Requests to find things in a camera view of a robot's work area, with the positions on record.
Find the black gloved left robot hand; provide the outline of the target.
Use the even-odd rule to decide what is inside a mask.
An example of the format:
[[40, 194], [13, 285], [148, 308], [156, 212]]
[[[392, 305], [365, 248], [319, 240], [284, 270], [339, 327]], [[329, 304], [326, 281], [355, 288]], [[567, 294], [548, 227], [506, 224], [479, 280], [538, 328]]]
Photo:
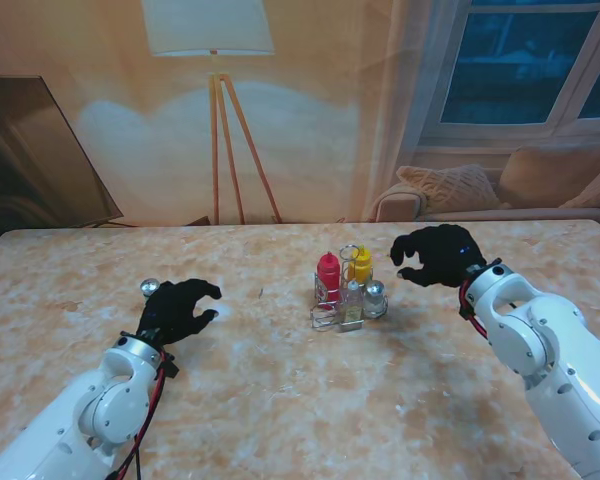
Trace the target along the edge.
[[136, 336], [163, 347], [199, 334], [218, 316], [213, 309], [194, 315], [197, 302], [204, 297], [219, 300], [222, 293], [218, 286], [201, 279], [163, 282], [146, 300]]

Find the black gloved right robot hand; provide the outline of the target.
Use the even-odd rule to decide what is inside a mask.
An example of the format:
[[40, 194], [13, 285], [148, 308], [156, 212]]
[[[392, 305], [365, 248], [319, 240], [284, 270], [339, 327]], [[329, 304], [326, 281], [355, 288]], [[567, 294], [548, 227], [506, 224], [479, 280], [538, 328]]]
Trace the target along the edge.
[[470, 267], [487, 264], [470, 232], [454, 224], [428, 226], [394, 240], [390, 258], [395, 266], [414, 255], [418, 255], [421, 268], [405, 267], [397, 276], [421, 287], [459, 288]]

